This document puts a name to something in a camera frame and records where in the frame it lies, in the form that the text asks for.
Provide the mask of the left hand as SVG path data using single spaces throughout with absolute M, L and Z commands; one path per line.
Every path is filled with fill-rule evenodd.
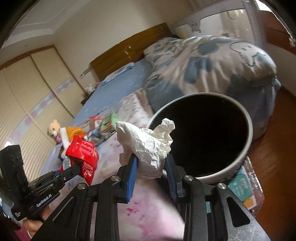
M 47 218 L 51 215 L 51 213 L 52 213 L 52 209 L 49 206 L 47 206 L 41 212 L 41 219 L 43 221 L 46 221 Z M 39 228 L 42 225 L 43 223 L 39 220 L 30 220 L 30 219 L 23 220 L 23 227 L 27 230 L 27 233 L 30 238 L 32 238 L 36 234 L 36 232 L 39 230 Z

